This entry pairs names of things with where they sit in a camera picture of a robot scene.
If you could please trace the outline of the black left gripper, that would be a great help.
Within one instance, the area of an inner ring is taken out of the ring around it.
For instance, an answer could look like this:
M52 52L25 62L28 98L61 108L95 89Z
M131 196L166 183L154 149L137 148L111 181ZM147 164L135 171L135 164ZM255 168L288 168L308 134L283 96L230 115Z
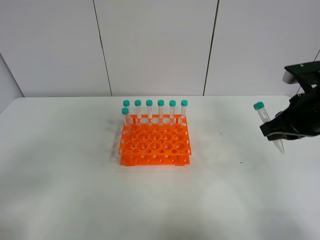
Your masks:
M300 93L289 100L281 117L263 123L261 132L269 141L293 141L320 134L320 92Z

